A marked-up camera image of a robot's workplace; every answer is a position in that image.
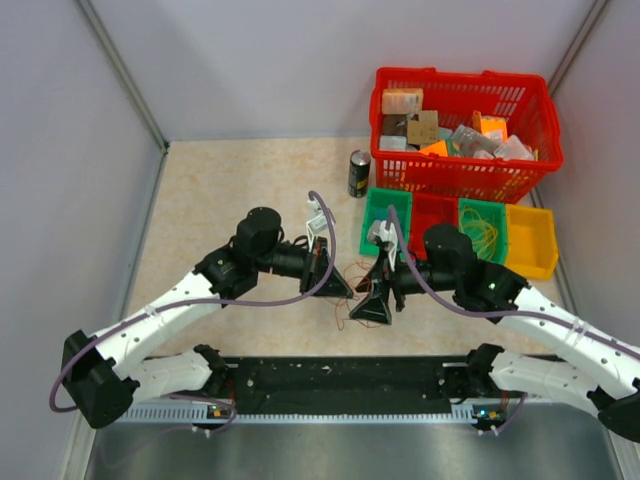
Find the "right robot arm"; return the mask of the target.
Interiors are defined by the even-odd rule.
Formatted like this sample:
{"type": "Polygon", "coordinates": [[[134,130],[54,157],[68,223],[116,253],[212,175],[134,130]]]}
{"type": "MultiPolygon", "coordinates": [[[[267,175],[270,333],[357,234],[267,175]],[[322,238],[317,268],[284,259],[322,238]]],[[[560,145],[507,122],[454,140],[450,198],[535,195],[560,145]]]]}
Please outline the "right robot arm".
{"type": "Polygon", "coordinates": [[[555,400],[597,418],[617,435],[639,440],[639,349],[552,302],[509,268],[480,259],[471,240],[449,224],[427,229],[427,258],[401,260],[406,247],[393,222],[376,220],[367,237],[379,255],[359,288],[366,297],[350,318],[388,325],[407,296],[428,294],[446,309],[510,328],[543,344],[543,360],[483,344],[467,359],[466,380],[476,394],[496,389],[555,400]]]}

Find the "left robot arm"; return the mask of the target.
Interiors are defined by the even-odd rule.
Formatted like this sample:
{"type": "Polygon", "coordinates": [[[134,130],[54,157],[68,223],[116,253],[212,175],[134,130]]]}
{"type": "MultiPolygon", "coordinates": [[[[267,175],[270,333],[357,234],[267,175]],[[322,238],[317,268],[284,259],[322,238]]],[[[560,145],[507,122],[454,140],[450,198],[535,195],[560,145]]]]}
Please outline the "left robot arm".
{"type": "Polygon", "coordinates": [[[298,280],[299,293],[283,301],[253,301],[253,308],[309,297],[352,298],[351,287],[334,268],[332,215],[319,199],[308,200],[307,206],[304,236],[286,240],[276,210],[253,208],[225,245],[207,254],[159,298],[111,327],[69,335],[55,385],[65,389],[73,409],[91,428],[101,429],[146,400],[183,391],[220,394],[228,366],[216,349],[197,345],[174,356],[152,353],[195,321],[227,306],[247,305],[244,296],[262,273],[298,280]]]}

